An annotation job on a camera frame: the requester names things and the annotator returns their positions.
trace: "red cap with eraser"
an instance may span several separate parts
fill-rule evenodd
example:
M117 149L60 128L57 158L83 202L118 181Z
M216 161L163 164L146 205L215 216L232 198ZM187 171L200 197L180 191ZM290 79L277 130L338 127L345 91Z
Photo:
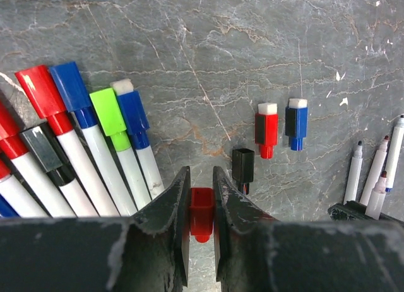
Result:
M73 130L63 100L45 65L18 71L15 76L38 116L48 120L57 136Z

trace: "white paint chip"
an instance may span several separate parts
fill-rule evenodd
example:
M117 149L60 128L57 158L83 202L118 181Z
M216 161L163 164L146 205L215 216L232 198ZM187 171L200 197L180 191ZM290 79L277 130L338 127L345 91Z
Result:
M342 106L343 104L347 104L348 106L348 98L343 98L342 102L340 103L340 106Z

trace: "black cap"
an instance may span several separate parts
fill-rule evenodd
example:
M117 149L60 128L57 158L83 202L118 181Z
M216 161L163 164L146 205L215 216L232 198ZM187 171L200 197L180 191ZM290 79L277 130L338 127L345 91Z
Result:
M247 148L233 149L232 176L240 183L251 183L254 180L253 150Z
M42 123L20 133L40 167L58 186L70 183L74 175L69 160L48 123Z

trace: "blue cap with eraser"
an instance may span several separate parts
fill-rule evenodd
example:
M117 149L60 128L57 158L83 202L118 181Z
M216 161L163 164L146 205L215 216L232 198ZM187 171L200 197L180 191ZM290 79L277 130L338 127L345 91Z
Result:
M69 62L49 68L66 109L74 112L82 129L97 125L90 96L77 64Z

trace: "marble surface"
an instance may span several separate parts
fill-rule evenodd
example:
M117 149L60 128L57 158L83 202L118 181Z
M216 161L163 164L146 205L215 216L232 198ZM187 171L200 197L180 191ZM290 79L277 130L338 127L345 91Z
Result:
M404 0L0 0L0 99L40 122L13 73L76 61L90 91L131 78L150 121L165 184L193 184L254 145L257 104L275 102L279 145L256 156L251 200L282 221L329 219L352 148L364 142L363 187L376 146L403 112ZM302 152L286 148L284 108L309 100ZM404 155L398 171L404 170ZM383 211L404 219L404 177ZM187 291L219 291L213 243L191 243Z

